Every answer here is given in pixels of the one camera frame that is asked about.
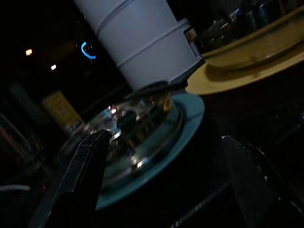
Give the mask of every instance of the yellow bowl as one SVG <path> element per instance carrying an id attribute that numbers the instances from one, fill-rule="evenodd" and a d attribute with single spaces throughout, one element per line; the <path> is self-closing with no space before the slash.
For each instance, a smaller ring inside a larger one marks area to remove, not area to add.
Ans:
<path id="1" fill-rule="evenodd" d="M 203 54 L 221 69 L 239 69 L 272 60 L 304 40 L 304 6 L 231 44 Z"/>

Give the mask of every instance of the blue saucer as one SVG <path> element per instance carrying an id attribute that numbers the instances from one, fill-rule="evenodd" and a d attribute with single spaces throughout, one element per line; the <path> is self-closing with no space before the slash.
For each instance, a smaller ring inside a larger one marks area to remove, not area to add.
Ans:
<path id="1" fill-rule="evenodd" d="M 174 102 L 183 106 L 182 108 L 185 120 L 183 130 L 180 133 L 180 137 L 177 142 L 161 161 L 148 169 L 141 176 L 117 190 L 104 193 L 98 199 L 96 210 L 103 209 L 113 203 L 116 203 L 117 201 L 127 197 L 142 187 L 145 183 L 150 181 L 180 154 L 182 149 L 187 145 L 192 136 L 195 134 L 205 113 L 205 105 L 203 100 L 199 96 L 190 94 L 174 95 L 172 98 Z"/>

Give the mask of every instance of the yellow plate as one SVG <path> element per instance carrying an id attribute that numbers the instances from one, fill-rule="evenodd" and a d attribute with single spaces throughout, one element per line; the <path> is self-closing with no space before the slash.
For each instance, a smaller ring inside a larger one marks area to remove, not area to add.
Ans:
<path id="1" fill-rule="evenodd" d="M 251 69 L 223 71 L 205 63 L 190 76 L 186 91 L 198 95 L 224 92 L 269 77 L 301 61 L 304 61 L 303 43 L 280 58 Z"/>

